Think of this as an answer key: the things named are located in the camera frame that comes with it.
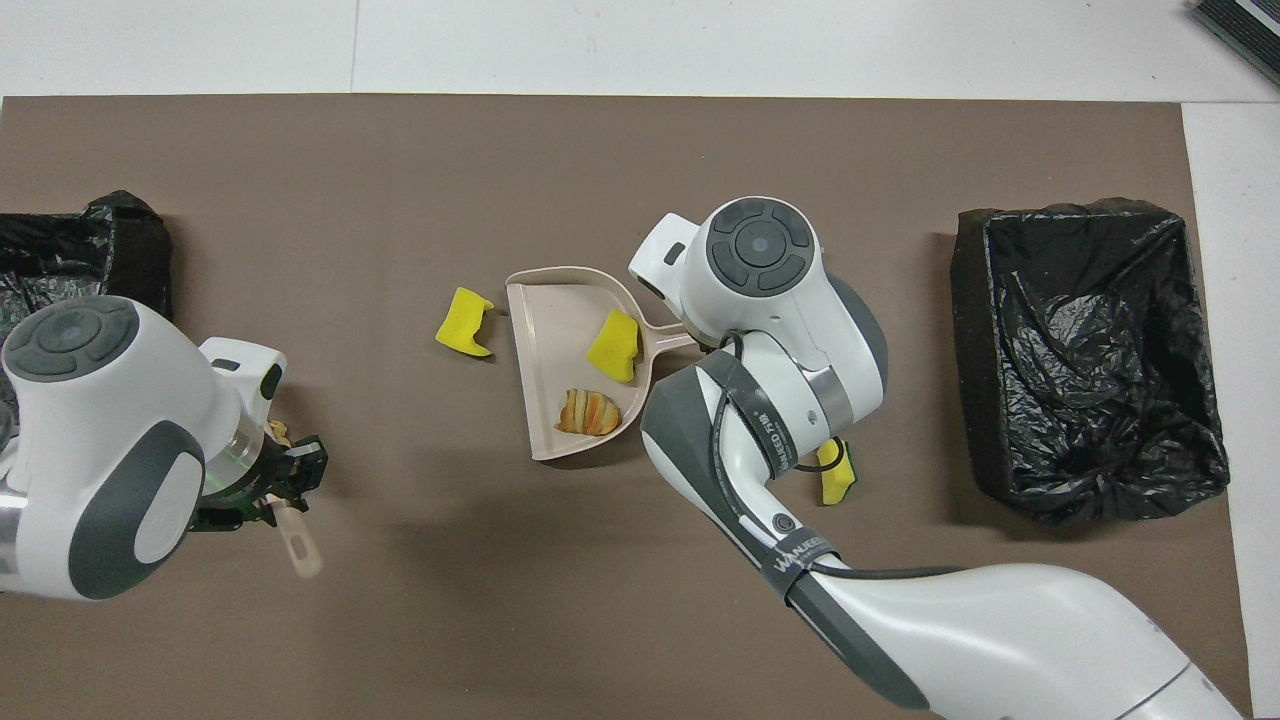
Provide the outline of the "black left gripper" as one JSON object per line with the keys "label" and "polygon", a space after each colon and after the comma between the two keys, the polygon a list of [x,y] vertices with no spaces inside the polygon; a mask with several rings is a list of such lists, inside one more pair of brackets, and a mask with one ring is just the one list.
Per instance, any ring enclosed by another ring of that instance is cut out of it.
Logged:
{"label": "black left gripper", "polygon": [[328,452],[320,438],[302,438],[287,448],[265,448],[251,468],[250,484],[239,506],[195,510],[196,530],[238,530],[246,523],[265,521],[276,528],[278,509],[297,509],[297,493],[323,483]]}

